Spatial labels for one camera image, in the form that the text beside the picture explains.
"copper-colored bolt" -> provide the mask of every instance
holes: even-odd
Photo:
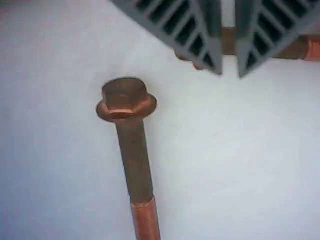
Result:
[[[160,240],[143,118],[157,106],[145,84],[122,77],[102,87],[98,116],[115,123],[137,240]]]
[[[222,28],[222,52],[224,55],[235,55],[235,33],[234,27]],[[182,61],[190,61],[178,52],[175,56]],[[320,36],[319,35],[300,35],[295,41],[287,46],[282,52],[274,56],[275,59],[320,61]],[[202,70],[200,66],[193,63],[193,67]]]

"gray plastic part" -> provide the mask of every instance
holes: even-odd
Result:
[[[222,74],[220,0],[112,0],[179,55]]]
[[[239,76],[280,53],[318,16],[320,0],[236,0]]]

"bolt shank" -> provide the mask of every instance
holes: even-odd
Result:
[[[142,119],[126,119],[116,124],[125,179],[131,203],[153,198],[153,186]]]

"copper coating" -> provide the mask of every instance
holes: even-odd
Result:
[[[308,52],[304,60],[320,61],[320,36],[308,37]]]
[[[156,201],[131,203],[132,218],[137,240],[160,240]]]

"white surface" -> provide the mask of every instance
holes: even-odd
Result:
[[[145,128],[163,240],[320,238],[318,63],[195,71],[104,0],[6,4],[0,32],[2,239],[134,239],[116,130],[95,114],[126,75],[159,103]]]

